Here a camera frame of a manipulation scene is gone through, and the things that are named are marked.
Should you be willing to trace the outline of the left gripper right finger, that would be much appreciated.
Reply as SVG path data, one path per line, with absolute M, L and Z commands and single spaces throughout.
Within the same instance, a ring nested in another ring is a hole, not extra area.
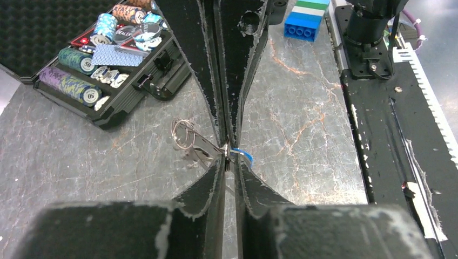
M 432 258 L 396 205 L 297 206 L 234 161 L 240 258 Z

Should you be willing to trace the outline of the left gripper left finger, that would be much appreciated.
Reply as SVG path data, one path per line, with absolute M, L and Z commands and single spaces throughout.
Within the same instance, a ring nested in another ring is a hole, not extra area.
M 13 258 L 221 258 L 225 159 L 171 200 L 53 203 Z

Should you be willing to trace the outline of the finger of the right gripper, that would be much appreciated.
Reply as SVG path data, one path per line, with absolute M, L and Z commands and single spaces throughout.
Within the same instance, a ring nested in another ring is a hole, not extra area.
M 216 1 L 218 69 L 226 141 L 240 143 L 245 101 L 267 42 L 270 1 Z
M 218 52 L 214 37 L 215 1 L 156 1 L 206 101 L 218 146 L 226 144 Z

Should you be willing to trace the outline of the large metal disc keyring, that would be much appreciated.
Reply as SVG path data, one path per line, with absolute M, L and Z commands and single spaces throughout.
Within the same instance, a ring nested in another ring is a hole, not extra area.
M 199 134 L 194 128 L 194 123 L 187 119 L 174 118 L 170 131 L 175 142 L 176 150 L 183 150 L 185 160 L 192 160 L 204 170 L 208 170 L 217 155 L 224 155 L 229 160 L 231 155 L 230 145 L 218 147 L 210 140 Z

